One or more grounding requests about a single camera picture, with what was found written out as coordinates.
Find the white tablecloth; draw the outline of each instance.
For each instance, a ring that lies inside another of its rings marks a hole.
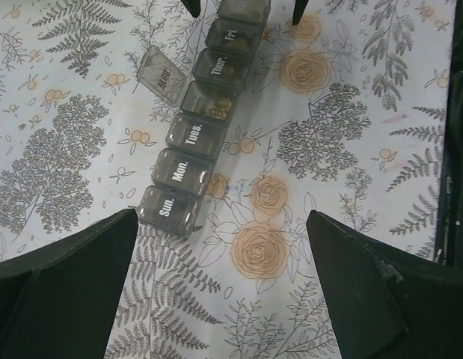
[[[215,18],[177,1],[0,0],[0,261],[139,203]],[[141,227],[107,358],[339,358],[304,222],[430,258],[454,1],[273,1],[189,239]]]

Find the table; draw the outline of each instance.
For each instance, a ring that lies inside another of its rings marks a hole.
[[[218,3],[0,0],[0,261],[138,205],[176,113],[139,60],[189,74]],[[105,357],[339,358],[304,223],[432,259],[454,9],[315,1],[292,28],[274,1],[195,233],[140,227]]]

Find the floral tablecloth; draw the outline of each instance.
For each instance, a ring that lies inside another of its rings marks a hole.
[[[218,0],[0,0],[0,261],[136,206]],[[339,358],[304,222],[430,259],[455,2],[273,1],[196,228],[141,226],[107,358]]]

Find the open lid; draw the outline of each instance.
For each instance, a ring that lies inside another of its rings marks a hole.
[[[150,46],[143,55],[137,77],[140,83],[170,106],[180,104],[186,75],[158,47]]]

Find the pill organizer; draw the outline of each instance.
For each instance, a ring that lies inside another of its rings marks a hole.
[[[139,82],[181,110],[137,208],[141,223],[191,234],[270,10],[270,0],[221,0],[186,90],[186,75],[157,47],[141,59]]]

